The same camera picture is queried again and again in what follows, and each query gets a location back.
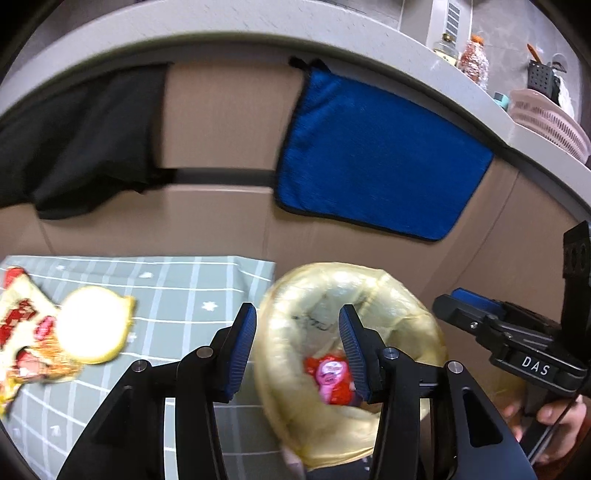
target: white shelf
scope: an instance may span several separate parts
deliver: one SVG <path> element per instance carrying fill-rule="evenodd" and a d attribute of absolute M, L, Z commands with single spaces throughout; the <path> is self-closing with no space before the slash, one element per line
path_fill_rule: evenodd
<path fill-rule="evenodd" d="M 100 17 L 43 50 L 0 86 L 0 116 L 69 70 L 116 51 L 163 40 L 260 40 L 331 50 L 403 74 L 476 118 L 488 134 L 566 186 L 591 211 L 591 171 L 517 125 L 481 88 L 428 48 L 355 11 L 314 0 L 152 0 Z"/>

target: green checkered tablecloth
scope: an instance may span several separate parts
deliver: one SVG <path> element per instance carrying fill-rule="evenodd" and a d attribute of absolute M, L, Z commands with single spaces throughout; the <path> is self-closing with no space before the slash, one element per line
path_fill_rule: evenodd
<path fill-rule="evenodd" d="M 232 323 L 240 305 L 259 305 L 274 264 L 242 257 L 7 257 L 0 270 L 19 265 L 55 304 L 85 285 L 136 298 L 134 325 L 112 362 L 88 365 L 71 382 L 22 388 L 4 426 L 42 480 L 56 478 L 72 446 L 119 377 L 138 358 L 174 362 L 207 345 Z M 230 480 L 291 478 L 255 391 L 252 364 L 230 405 L 216 405 L 217 426 Z M 176 480 L 174 399 L 166 402 L 164 461 Z"/>

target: human hand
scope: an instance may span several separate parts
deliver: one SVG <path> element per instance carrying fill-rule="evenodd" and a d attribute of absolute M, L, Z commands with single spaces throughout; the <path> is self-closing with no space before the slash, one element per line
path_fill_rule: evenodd
<path fill-rule="evenodd" d="M 523 417 L 525 397 L 521 393 L 519 391 L 513 394 L 505 393 L 496 401 L 501 415 L 508 423 L 509 428 L 518 442 L 521 441 L 524 433 L 521 420 Z M 558 400 L 544 405 L 538 411 L 536 419 L 544 425 L 553 425 L 565 411 L 569 402 L 570 400 Z M 564 418 L 560 420 L 559 427 L 546 447 L 546 450 L 538 457 L 537 463 L 539 465 L 560 460 L 572 450 L 576 444 L 577 435 L 583 425 L 586 414 L 587 407 L 583 402 L 583 397 L 579 396 Z"/>

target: orange handle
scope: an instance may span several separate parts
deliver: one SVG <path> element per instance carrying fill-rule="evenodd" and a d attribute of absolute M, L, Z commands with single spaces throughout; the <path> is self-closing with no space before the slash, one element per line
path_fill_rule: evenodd
<path fill-rule="evenodd" d="M 540 56 L 538 55 L 538 52 L 536 52 L 535 48 L 533 45 L 531 44 L 527 44 L 527 49 L 530 51 L 531 55 L 533 56 L 534 60 L 538 63 L 543 63 L 542 59 L 540 58 Z"/>

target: yellow plastic bag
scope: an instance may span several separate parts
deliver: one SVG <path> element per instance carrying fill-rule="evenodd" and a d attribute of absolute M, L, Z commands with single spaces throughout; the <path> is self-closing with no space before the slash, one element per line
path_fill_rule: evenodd
<path fill-rule="evenodd" d="M 352 462 L 374 449 L 379 413 L 326 405 L 303 368 L 306 357 L 342 351 L 338 314 L 347 303 L 387 345 L 422 363 L 447 361 L 435 318 L 385 271 L 319 263 L 283 276 L 258 313 L 255 380 L 275 434 L 309 469 Z M 428 403 L 421 403 L 421 418 L 427 413 Z"/>

